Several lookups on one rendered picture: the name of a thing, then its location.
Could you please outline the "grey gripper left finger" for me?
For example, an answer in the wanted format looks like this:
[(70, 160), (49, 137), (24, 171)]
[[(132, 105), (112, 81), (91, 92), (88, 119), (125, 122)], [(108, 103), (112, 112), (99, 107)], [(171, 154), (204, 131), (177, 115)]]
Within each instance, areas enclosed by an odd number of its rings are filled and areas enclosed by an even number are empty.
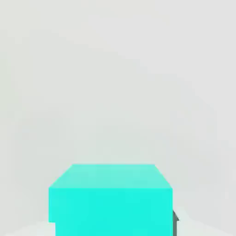
[(37, 222), (4, 236), (55, 236), (55, 223)]

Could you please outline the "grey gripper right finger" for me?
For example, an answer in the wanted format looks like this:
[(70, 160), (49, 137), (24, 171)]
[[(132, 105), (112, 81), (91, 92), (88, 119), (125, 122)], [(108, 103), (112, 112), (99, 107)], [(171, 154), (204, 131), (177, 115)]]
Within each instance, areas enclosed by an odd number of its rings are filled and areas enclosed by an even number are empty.
[(174, 226), (174, 236), (232, 236), (215, 227), (193, 220), (182, 207), (174, 209), (177, 222)]

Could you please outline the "small cyan cube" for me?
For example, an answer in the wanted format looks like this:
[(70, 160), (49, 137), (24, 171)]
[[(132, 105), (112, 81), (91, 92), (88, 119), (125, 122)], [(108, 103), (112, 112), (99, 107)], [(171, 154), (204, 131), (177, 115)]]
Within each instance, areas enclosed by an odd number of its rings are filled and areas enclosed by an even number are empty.
[(173, 190), (155, 165), (73, 164), (48, 190), (55, 236), (173, 236)]

